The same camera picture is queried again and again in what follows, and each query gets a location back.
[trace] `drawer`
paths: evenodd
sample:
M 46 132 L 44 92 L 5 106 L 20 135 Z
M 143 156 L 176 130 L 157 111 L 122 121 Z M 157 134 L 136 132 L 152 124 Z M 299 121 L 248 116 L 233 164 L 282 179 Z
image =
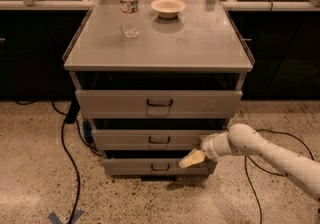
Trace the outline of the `drawer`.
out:
M 192 150 L 199 136 L 224 127 L 224 120 L 110 119 L 90 120 L 99 150 Z
M 179 161 L 189 151 L 106 151 L 103 165 L 106 174 L 136 176 L 209 175 L 216 163 L 203 162 L 189 168 L 180 168 Z
M 231 118 L 241 91 L 78 90 L 85 118 Z
M 235 90 L 239 73 L 75 72 L 84 90 Z

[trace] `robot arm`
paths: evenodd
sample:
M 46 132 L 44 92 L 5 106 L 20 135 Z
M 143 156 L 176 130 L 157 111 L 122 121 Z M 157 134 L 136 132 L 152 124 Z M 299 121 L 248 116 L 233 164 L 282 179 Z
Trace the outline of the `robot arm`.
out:
M 277 146 L 245 124 L 232 126 L 229 132 L 205 136 L 200 150 L 193 150 L 180 161 L 180 167 L 217 161 L 224 155 L 259 155 L 307 194 L 320 202 L 320 163 Z

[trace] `white bowl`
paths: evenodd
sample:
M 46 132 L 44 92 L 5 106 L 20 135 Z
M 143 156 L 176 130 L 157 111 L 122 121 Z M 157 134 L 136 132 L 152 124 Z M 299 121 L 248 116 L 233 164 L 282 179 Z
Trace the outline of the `white bowl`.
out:
M 154 0 L 151 8 L 159 13 L 161 18 L 172 19 L 186 7 L 185 2 L 181 0 Z

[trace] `power cord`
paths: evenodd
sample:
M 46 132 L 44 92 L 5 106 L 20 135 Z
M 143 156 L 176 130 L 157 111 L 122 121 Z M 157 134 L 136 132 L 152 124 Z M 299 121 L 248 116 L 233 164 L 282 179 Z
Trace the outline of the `power cord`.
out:
M 73 208 L 72 208 L 72 212 L 70 214 L 70 218 L 68 220 L 68 224 L 71 224 L 72 223 L 72 219 L 74 217 L 74 213 L 76 211 L 76 208 L 77 208 L 77 204 L 78 204 L 78 201 L 79 201 L 79 196 L 80 196 L 80 184 L 81 184 L 81 181 L 80 181 L 80 174 L 79 174 L 79 171 L 78 171 L 78 167 L 75 163 L 75 161 L 73 160 L 71 154 L 69 153 L 68 149 L 66 148 L 66 145 L 64 143 L 64 127 L 65 127 L 65 121 L 63 121 L 62 123 L 62 127 L 61 127 L 61 144 L 62 144 L 62 147 L 64 149 L 64 151 L 66 152 L 66 154 L 68 155 L 72 165 L 73 165 L 73 168 L 76 172 L 76 176 L 77 176 L 77 194 L 76 194 L 76 199 L 74 201 L 74 205 L 73 205 Z
M 305 146 L 305 148 L 308 150 L 309 154 L 310 154 L 310 157 L 312 160 L 314 160 L 314 157 L 313 157 L 313 154 L 311 152 L 311 150 L 309 149 L 309 147 L 301 140 L 299 139 L 297 136 L 291 134 L 291 133 L 287 133 L 287 132 L 278 132 L 278 131 L 272 131 L 272 130 L 268 130 L 268 129 L 259 129 L 259 130 L 256 130 L 257 132 L 271 132 L 271 133 L 275 133 L 275 134 L 283 134 L 283 135 L 288 135 L 294 139 L 296 139 L 297 141 L 299 141 L 302 145 Z M 249 176 L 249 173 L 248 173 L 248 166 L 247 166 L 247 159 L 249 159 L 256 167 L 258 167 L 260 170 L 270 174 L 270 175 L 275 175 L 275 176 L 280 176 L 280 177 L 284 177 L 283 175 L 281 175 L 280 173 L 273 173 L 273 172 L 270 172 L 264 168 L 262 168 L 261 166 L 259 166 L 255 161 L 253 161 L 253 159 L 249 156 L 245 156 L 244 157 L 244 170 L 245 170 L 245 173 L 246 173 L 246 177 L 248 179 L 248 182 L 250 184 L 250 187 L 253 191 L 253 194 L 256 198 L 256 201 L 257 201 L 257 204 L 258 204 L 258 208 L 259 208 L 259 223 L 262 224 L 262 209 L 261 209 L 261 205 L 260 205 L 260 201 L 259 201 L 259 198 L 257 196 L 257 193 L 253 187 L 253 184 L 251 182 L 251 179 L 250 179 L 250 176 Z
M 246 172 L 246 176 L 247 176 L 248 182 L 250 184 L 250 187 L 251 187 L 251 189 L 253 191 L 253 194 L 254 194 L 254 196 L 256 198 L 256 201 L 257 201 L 257 204 L 258 204 L 258 208 L 259 208 L 259 223 L 262 224 L 262 209 L 261 209 L 260 201 L 259 201 L 259 198 L 257 196 L 256 190 L 254 189 L 254 187 L 252 185 L 252 182 L 251 182 L 251 179 L 249 177 L 248 166 L 247 166 L 247 156 L 244 157 L 244 170 Z
M 60 111 L 60 110 L 57 109 L 57 107 L 54 105 L 54 101 L 51 101 L 51 105 L 52 105 L 53 109 L 54 109 L 56 112 L 58 112 L 59 114 L 64 115 L 64 116 L 67 115 L 66 113 L 64 113 L 64 112 L 62 112 L 62 111 Z M 95 146 L 87 143 L 86 140 L 85 140 L 85 139 L 83 138 L 83 136 L 81 135 L 81 131 L 80 131 L 81 129 L 80 129 L 80 124 L 79 124 L 78 119 L 76 119 L 76 124 L 77 124 L 77 128 L 78 128 L 78 134 L 79 134 L 79 137 L 80 137 L 82 143 L 83 143 L 87 148 L 89 148 L 93 154 L 95 154 L 95 155 L 97 155 L 97 156 L 102 156 L 102 154 L 99 154 L 99 153 L 96 152 L 96 151 L 98 151 L 98 149 L 97 149 Z
M 51 101 L 51 105 L 52 105 L 53 109 L 54 109 L 57 113 L 59 113 L 59 114 L 61 114 L 61 115 L 63 115 L 63 116 L 66 116 L 66 115 L 67 115 L 66 113 L 64 113 L 64 112 L 62 112 L 62 111 L 60 111 L 60 110 L 57 109 L 57 107 L 56 107 L 55 104 L 54 104 L 54 101 Z M 78 133 L 79 133 L 79 136 L 80 136 L 81 141 L 82 141 L 87 147 L 90 148 L 90 150 L 91 150 L 92 153 L 94 153 L 94 154 L 96 154 L 96 155 L 98 155 L 98 156 L 102 156 L 102 155 L 100 155 L 100 154 L 98 154 L 97 152 L 94 151 L 94 150 L 97 150 L 96 148 L 91 147 L 90 145 L 88 145 L 88 144 L 85 142 L 85 140 L 84 140 L 84 138 L 82 137 L 81 132 L 80 132 L 80 125 L 79 125 L 78 119 L 76 119 L 76 123 L 77 123 Z M 70 159 L 70 161 L 71 161 L 71 163 L 72 163 L 72 165 L 73 165 L 73 167 L 74 167 L 74 170 L 75 170 L 75 172 L 76 172 L 76 176 L 77 176 L 77 193 L 76 193 L 76 198 L 75 198 L 75 201 L 74 201 L 74 205 L 73 205 L 73 208 L 72 208 L 72 212 L 71 212 L 70 217 L 69 217 L 69 220 L 68 220 L 68 224 L 71 224 L 71 223 L 72 223 L 72 220 L 73 220 L 73 217 L 74 217 L 74 213 L 75 213 L 76 208 L 77 208 L 77 205 L 78 205 L 78 201 L 79 201 L 81 180 L 80 180 L 80 174 L 79 174 L 79 171 L 78 171 L 78 167 L 77 167 L 75 161 L 73 160 L 71 154 L 69 153 L 69 151 L 68 151 L 68 149 L 66 148 L 66 145 L 65 145 L 65 143 L 64 143 L 64 127 L 65 127 L 65 124 L 66 124 L 66 122 L 65 122 L 65 120 L 64 120 L 63 123 L 62 123 L 62 127 L 61 127 L 61 144 L 62 144 L 62 146 L 63 146 L 64 151 L 65 151 L 66 154 L 68 155 L 68 157 L 69 157 L 69 159 Z

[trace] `speckled floor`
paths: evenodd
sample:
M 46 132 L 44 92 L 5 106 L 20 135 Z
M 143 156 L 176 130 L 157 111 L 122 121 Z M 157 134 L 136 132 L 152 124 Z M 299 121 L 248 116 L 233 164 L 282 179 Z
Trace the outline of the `speckled floor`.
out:
M 68 102 L 56 103 L 67 111 Z M 50 102 L 20 106 L 0 102 L 0 223 L 66 223 L 76 193 L 76 178 L 63 151 L 64 117 Z M 293 133 L 320 161 L 320 102 L 243 101 L 231 120 Z M 272 142 L 308 156 L 285 135 L 263 133 Z M 79 140 L 76 125 L 66 125 L 66 146 L 78 165 L 80 223 L 259 223 L 259 210 L 244 171 L 243 157 L 222 158 L 209 178 L 175 182 L 111 179 L 99 157 Z M 263 167 L 270 166 L 254 158 Z M 259 197 L 263 223 L 314 223 L 319 205 L 282 177 L 248 163 Z M 55 221 L 49 215 L 55 215 Z

